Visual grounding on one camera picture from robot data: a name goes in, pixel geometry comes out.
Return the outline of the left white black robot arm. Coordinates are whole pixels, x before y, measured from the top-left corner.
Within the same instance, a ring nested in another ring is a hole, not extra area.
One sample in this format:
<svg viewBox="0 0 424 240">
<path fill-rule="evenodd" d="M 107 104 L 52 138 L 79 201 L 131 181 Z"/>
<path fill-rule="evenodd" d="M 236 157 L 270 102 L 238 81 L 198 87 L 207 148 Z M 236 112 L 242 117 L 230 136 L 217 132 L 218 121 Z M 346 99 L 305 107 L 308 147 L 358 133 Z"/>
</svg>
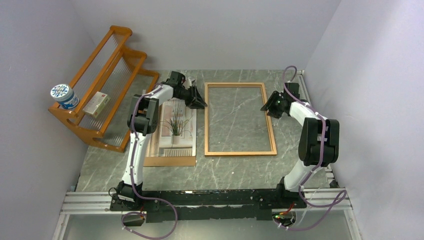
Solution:
<svg viewBox="0 0 424 240">
<path fill-rule="evenodd" d="M 172 99 L 182 100 L 190 109 L 205 109 L 197 87 L 183 73 L 172 71 L 169 78 L 150 92 L 135 94 L 130 103 L 127 125 L 130 130 L 128 159 L 121 181 L 111 195 L 111 211 L 139 211 L 146 199 L 143 168 L 152 135 L 160 124 L 160 107 Z"/>
</svg>

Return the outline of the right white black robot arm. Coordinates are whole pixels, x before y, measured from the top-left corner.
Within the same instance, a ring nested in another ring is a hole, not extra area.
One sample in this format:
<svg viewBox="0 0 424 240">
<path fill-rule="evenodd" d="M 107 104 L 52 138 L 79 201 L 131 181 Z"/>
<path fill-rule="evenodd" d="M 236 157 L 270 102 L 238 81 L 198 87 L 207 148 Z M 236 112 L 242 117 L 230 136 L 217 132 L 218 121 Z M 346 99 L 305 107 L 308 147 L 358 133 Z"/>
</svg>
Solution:
<svg viewBox="0 0 424 240">
<path fill-rule="evenodd" d="M 316 172 L 335 163 L 339 156 L 340 123 L 322 116 L 305 100 L 300 99 L 299 84 L 286 82 L 282 92 L 273 91 L 261 111 L 275 119 L 286 113 L 302 127 L 298 160 L 284 176 L 283 189 L 275 193 L 275 202 L 282 208 L 295 199 L 294 194 L 311 207 L 317 207 L 303 196 L 305 183 Z"/>
</svg>

